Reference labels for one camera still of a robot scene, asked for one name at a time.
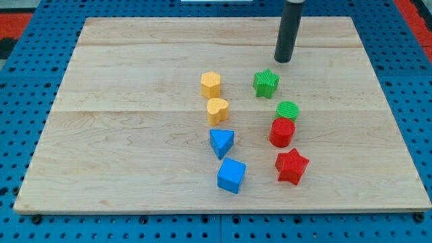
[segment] triangular prism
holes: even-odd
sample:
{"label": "triangular prism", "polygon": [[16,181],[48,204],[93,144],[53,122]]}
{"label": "triangular prism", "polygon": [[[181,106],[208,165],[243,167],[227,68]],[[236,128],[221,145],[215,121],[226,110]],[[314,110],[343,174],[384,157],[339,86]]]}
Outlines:
{"label": "triangular prism", "polygon": [[233,144],[234,131],[210,129],[210,145],[218,159],[222,159]]}

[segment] blue surface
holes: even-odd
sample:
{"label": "blue surface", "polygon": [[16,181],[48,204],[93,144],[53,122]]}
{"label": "blue surface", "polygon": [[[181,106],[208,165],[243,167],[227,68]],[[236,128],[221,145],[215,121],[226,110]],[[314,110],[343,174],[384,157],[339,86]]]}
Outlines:
{"label": "blue surface", "polygon": [[[12,191],[22,183],[86,16],[280,16],[283,4],[42,0],[0,73],[0,242],[432,242],[430,212],[421,222],[412,213],[398,213],[209,215],[207,220],[153,215],[144,224],[140,216],[43,216],[35,225],[32,216],[11,209]],[[308,0],[304,14],[352,17],[430,196],[432,66],[396,6],[386,0]]]}
{"label": "blue surface", "polygon": [[222,159],[234,144],[234,131],[210,129],[210,145],[218,159]]}
{"label": "blue surface", "polygon": [[245,164],[225,158],[217,172],[217,186],[237,194],[240,191],[245,171]]}

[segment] red block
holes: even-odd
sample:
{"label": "red block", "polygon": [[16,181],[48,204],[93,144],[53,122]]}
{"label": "red block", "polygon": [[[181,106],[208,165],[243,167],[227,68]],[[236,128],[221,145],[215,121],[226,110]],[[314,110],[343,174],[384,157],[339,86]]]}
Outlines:
{"label": "red block", "polygon": [[296,131],[296,124],[288,118],[280,117],[271,124],[269,140],[271,144],[284,148],[291,143],[292,136]]}
{"label": "red block", "polygon": [[288,181],[297,185],[308,163],[309,159],[303,157],[295,148],[288,153],[278,154],[275,163],[279,172],[277,180],[280,182]]}

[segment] yellow heart-shaped block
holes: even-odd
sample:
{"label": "yellow heart-shaped block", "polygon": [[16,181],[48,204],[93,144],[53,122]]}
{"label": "yellow heart-shaped block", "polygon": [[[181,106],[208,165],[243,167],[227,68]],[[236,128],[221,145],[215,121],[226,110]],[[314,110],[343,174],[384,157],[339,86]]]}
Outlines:
{"label": "yellow heart-shaped block", "polygon": [[228,119],[228,101],[220,98],[212,98],[207,102],[207,121],[210,126],[216,126],[219,122]]}

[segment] yellow hexagonal prism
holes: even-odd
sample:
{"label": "yellow hexagonal prism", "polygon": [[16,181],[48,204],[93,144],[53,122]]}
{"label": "yellow hexagonal prism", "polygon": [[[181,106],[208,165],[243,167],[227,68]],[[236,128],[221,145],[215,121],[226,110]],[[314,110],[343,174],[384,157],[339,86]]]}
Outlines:
{"label": "yellow hexagonal prism", "polygon": [[208,98],[221,96],[221,76],[215,72],[207,72],[201,76],[201,94]]}

